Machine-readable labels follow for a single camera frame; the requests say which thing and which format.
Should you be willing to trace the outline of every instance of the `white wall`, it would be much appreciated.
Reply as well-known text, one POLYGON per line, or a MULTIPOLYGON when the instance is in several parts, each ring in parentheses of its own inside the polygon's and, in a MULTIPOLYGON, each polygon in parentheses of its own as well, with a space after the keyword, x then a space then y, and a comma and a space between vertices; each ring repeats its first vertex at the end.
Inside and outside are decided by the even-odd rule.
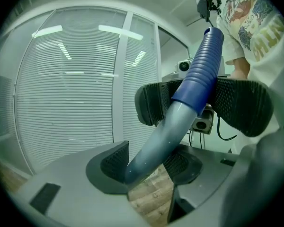
POLYGON ((176 70, 176 63, 189 57, 188 50, 174 38, 170 38, 161 47, 161 74, 162 77, 176 70))

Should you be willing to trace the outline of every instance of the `wooden floor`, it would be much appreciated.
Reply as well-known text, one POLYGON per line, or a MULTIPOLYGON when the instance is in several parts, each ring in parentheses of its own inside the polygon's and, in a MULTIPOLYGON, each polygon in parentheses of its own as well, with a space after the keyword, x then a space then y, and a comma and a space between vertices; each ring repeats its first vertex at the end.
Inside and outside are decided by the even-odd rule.
MULTIPOLYGON (((27 179, 0 162, 0 180, 10 192, 16 192, 27 179)), ((167 216, 173 191, 173 182, 161 165, 158 174, 139 184, 128 193, 134 209, 153 227, 167 225, 167 216)))
POLYGON ((129 201, 151 226, 166 226, 173 187, 173 182, 161 165, 156 176, 128 193, 129 201))

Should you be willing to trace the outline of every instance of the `window blinds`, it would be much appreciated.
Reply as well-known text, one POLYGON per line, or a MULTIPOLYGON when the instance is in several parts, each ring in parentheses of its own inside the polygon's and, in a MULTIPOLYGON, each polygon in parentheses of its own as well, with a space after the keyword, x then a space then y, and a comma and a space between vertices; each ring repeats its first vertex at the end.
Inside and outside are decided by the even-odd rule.
POLYGON ((128 38, 124 65, 123 134, 132 160, 154 130, 138 120, 134 96, 139 87, 158 81, 158 66, 154 24, 134 15, 130 31, 143 36, 128 38))
POLYGON ((0 159, 26 174, 32 172, 19 145, 15 128, 15 81, 23 55, 32 40, 31 34, 45 22, 49 14, 41 14, 16 27, 5 35, 5 43, 0 44, 0 127, 5 127, 1 132, 0 159))
POLYGON ((16 87, 18 132, 36 172, 64 155, 112 143, 112 82, 125 12, 54 12, 32 34, 16 87))

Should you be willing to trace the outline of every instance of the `gray pipe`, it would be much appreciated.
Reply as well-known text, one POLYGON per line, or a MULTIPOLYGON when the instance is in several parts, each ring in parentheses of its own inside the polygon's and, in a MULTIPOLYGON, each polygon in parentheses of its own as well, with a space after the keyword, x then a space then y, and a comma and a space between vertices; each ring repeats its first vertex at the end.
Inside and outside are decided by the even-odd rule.
POLYGON ((192 108, 174 101, 167 110, 165 119, 127 166, 125 184, 133 188, 153 173, 179 145, 196 117, 197 113, 192 108))

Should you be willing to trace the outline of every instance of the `ceiling light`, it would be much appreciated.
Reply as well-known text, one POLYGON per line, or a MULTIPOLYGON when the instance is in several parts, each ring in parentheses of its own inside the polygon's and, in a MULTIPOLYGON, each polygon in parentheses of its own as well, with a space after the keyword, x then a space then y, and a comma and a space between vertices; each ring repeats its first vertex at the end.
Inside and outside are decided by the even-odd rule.
POLYGON ((125 36, 131 37, 131 38, 136 39, 136 40, 142 40, 143 39, 143 35, 140 35, 140 34, 137 34, 137 33, 128 31, 126 29, 122 29, 122 28, 106 26, 106 25, 99 25, 99 30, 105 31, 105 32, 111 32, 111 33, 119 34, 119 35, 125 35, 125 36))
POLYGON ((57 25, 57 26, 53 26, 53 27, 40 29, 39 31, 34 32, 32 34, 32 37, 33 38, 37 38, 39 36, 48 35, 48 34, 60 32, 60 31, 62 31, 62 26, 61 25, 57 25))
POLYGON ((66 71, 66 74, 84 74, 83 71, 66 71))

